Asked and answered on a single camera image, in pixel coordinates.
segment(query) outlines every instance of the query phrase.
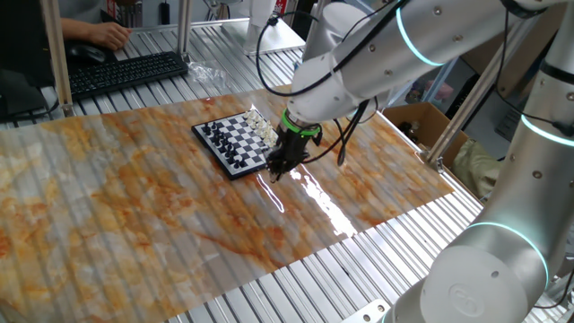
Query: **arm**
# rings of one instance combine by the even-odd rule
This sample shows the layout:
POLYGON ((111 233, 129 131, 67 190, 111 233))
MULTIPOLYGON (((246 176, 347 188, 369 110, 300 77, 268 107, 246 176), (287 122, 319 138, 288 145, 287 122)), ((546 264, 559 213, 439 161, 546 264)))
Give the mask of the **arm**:
POLYGON ((111 50, 124 47, 131 32, 114 22, 91 24, 62 18, 64 40, 83 40, 111 50))
MULTIPOLYGON (((518 1, 531 10, 559 2, 518 1)), ((272 175, 278 179, 305 158, 309 130, 318 122, 348 115, 360 102, 499 33, 510 3, 517 5, 401 0, 389 15, 374 15, 345 42, 305 61, 293 77, 277 146, 267 156, 272 175)), ((517 20, 511 13, 509 22, 517 20)), ((518 323, 535 306, 560 267, 574 220, 572 44, 569 4, 489 203, 440 252, 429 275, 398 298, 384 323, 518 323)))

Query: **plastic bag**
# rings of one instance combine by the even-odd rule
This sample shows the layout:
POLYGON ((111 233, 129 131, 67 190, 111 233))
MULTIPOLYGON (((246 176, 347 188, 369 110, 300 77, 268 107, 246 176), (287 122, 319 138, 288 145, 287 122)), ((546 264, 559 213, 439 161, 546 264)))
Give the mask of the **plastic bag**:
POLYGON ((202 84, 212 84, 216 87, 228 87, 228 75, 217 62, 188 63, 189 74, 194 81, 202 84))

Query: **computer mouse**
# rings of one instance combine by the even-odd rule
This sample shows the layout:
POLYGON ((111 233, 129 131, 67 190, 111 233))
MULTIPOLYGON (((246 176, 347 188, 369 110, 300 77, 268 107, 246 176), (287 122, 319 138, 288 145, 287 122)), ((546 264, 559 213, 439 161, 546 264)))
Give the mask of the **computer mouse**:
POLYGON ((103 64, 106 61, 106 54, 92 46, 74 45, 68 51, 70 58, 92 64, 103 64))

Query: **person's hand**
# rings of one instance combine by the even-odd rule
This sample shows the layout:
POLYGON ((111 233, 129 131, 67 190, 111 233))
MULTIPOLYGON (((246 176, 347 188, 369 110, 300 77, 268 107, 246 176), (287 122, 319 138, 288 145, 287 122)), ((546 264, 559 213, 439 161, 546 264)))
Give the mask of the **person's hand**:
POLYGON ((104 22, 91 26, 88 39, 95 45, 118 50, 127 43, 131 32, 131 29, 124 28, 115 22, 104 22))

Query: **cardboard box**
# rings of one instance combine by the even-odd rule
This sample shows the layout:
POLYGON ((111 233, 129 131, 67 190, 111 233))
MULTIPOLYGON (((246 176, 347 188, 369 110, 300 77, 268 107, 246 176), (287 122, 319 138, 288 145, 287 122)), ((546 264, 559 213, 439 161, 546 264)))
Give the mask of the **cardboard box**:
MULTIPOLYGON (((416 144, 423 144, 427 147, 432 147, 439 140, 440 135, 442 135, 442 132, 450 122, 439 109, 428 102, 387 108, 383 111, 383 115, 397 127, 403 122, 412 123, 418 121, 421 126, 416 132, 418 137, 416 144)), ((443 155, 443 164, 445 166, 452 166, 460 147, 466 140, 468 140, 468 135, 461 131, 443 155)))

